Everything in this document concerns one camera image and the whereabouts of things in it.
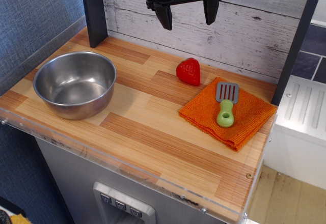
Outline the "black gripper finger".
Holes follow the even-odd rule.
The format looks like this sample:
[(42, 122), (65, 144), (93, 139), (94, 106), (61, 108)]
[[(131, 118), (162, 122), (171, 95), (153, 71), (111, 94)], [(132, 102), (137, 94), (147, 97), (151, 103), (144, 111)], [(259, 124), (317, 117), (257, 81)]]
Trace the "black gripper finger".
[(172, 12), (170, 6), (154, 4), (154, 10), (162, 27), (166, 30), (172, 30)]
[(215, 22), (216, 15), (219, 8), (220, 0), (204, 0), (204, 14), (206, 19), (206, 24), (211, 25)]

